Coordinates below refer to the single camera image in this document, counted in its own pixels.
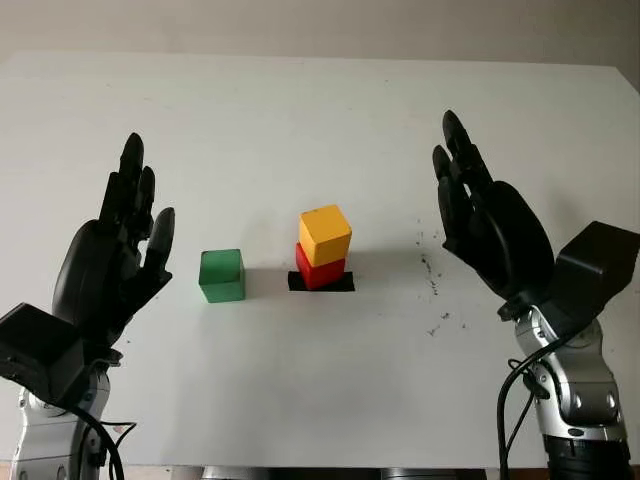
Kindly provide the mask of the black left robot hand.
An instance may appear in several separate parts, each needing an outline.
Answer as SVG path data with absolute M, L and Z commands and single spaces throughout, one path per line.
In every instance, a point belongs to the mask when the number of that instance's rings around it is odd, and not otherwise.
M 143 159 L 143 141 L 132 133 L 119 169 L 109 175 L 100 213 L 76 232 L 54 289 L 53 315 L 99 345 L 112 346 L 172 278 L 166 264 L 175 211 L 152 214 L 155 174 Z

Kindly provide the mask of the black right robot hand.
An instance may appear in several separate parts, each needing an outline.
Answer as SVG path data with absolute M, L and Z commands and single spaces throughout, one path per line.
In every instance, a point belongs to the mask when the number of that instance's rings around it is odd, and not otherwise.
M 451 110 L 433 150 L 443 247 L 470 266 L 509 309 L 540 302 L 554 269 L 548 236 L 518 190 L 495 180 Z

